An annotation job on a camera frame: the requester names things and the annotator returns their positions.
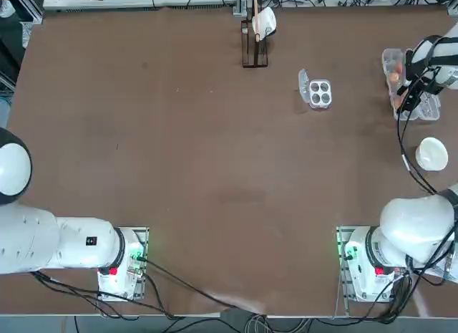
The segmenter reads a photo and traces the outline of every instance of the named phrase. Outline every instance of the metal frame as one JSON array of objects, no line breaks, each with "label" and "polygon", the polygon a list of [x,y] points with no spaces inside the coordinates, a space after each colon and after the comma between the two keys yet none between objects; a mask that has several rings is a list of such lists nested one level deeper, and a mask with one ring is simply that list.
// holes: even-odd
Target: metal frame
[{"label": "metal frame", "polygon": [[247,17],[246,0],[235,0],[233,14],[242,18]]},{"label": "metal frame", "polygon": [[16,83],[5,73],[0,70],[0,84],[3,84],[8,90],[14,92]]},{"label": "metal frame", "polygon": [[34,0],[10,0],[16,13],[22,21],[41,23],[43,12]]}]

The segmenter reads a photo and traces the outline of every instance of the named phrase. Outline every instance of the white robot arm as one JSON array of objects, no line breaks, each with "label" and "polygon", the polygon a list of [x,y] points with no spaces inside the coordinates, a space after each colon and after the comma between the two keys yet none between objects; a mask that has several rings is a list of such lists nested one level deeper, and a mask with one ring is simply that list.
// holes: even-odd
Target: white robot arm
[{"label": "white robot arm", "polygon": [[433,95],[444,88],[458,89],[458,24],[445,36],[429,36],[423,39],[414,50],[408,49],[404,55],[404,86],[397,94],[410,92],[400,110],[412,111],[419,104],[419,93],[425,91]]},{"label": "white robot arm", "polygon": [[[454,233],[449,234],[458,213],[455,212],[458,184],[448,191],[457,196],[456,202],[443,193],[415,199],[397,198],[383,209],[380,226],[354,230],[344,255],[357,301],[374,301],[395,279],[398,270],[424,267],[447,235],[449,238],[438,253],[446,257],[426,273],[458,283],[458,259],[454,257],[454,248],[450,248],[455,243]],[[385,289],[384,299],[389,298],[392,285]]]},{"label": "white robot arm", "polygon": [[[98,269],[101,291],[133,299],[145,247],[131,228],[98,218],[55,217],[15,200],[31,180],[25,144],[0,128],[0,274],[40,269]],[[117,300],[114,297],[104,300]]]},{"label": "white robot arm", "polygon": [[[397,94],[408,91],[409,95],[399,110],[412,111],[420,102],[421,92],[436,95],[444,88],[458,89],[458,24],[444,37],[429,36],[414,50],[407,50],[404,66],[404,85]],[[458,184],[449,190],[458,193]],[[455,216],[451,201],[440,194],[394,199],[383,209],[379,227],[355,229],[343,254],[356,300],[374,301],[386,286],[381,298],[388,300],[396,272],[424,267],[454,227]],[[447,257],[427,273],[458,283],[458,258],[447,253],[454,246],[454,235],[449,236],[439,253]]]}]

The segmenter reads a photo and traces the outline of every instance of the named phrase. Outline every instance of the clear plastic container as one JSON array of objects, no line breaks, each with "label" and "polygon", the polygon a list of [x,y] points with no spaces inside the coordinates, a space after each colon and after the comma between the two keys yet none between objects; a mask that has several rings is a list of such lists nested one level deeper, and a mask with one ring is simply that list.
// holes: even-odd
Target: clear plastic container
[{"label": "clear plastic container", "polygon": [[328,109],[332,103],[331,84],[328,80],[310,81],[311,101],[309,105],[312,109]]},{"label": "clear plastic container", "polygon": [[308,76],[305,69],[301,69],[299,71],[299,93],[301,93],[301,97],[304,102],[310,104],[310,92],[308,91]]},{"label": "clear plastic container", "polygon": [[[397,90],[406,82],[404,68],[404,53],[400,49],[385,49],[381,55],[381,66],[383,67],[388,84],[389,99],[393,107],[394,119],[398,119],[396,109],[402,103],[403,97],[397,94]],[[409,120],[438,120],[440,117],[440,100],[436,95],[424,93],[421,102],[415,107]],[[407,120],[410,112],[403,111],[399,120]]]}]

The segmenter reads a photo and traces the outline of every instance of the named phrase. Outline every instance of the table surface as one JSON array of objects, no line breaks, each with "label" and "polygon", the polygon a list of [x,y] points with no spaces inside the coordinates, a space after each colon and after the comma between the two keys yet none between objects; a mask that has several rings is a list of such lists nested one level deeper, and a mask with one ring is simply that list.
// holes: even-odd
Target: table surface
[{"label": "table surface", "polygon": [[[378,224],[392,198],[424,195],[401,161],[381,53],[453,21],[434,7],[276,15],[266,69],[241,67],[229,9],[48,16],[31,36],[9,122],[34,162],[21,202],[149,226],[151,259],[249,310],[332,315],[336,226]],[[330,81],[330,110],[302,102],[301,68]],[[410,151],[427,135],[447,146],[447,168],[427,175],[438,188],[457,181],[454,95],[441,94],[439,122],[413,122],[406,137]],[[170,311],[221,309],[149,272]],[[94,270],[49,274],[97,287]],[[0,290],[1,313],[94,313],[29,275],[2,276]],[[416,297],[426,315],[457,317],[457,295],[447,284]],[[145,301],[156,303],[152,291]],[[351,314],[366,308],[352,304]]]}]

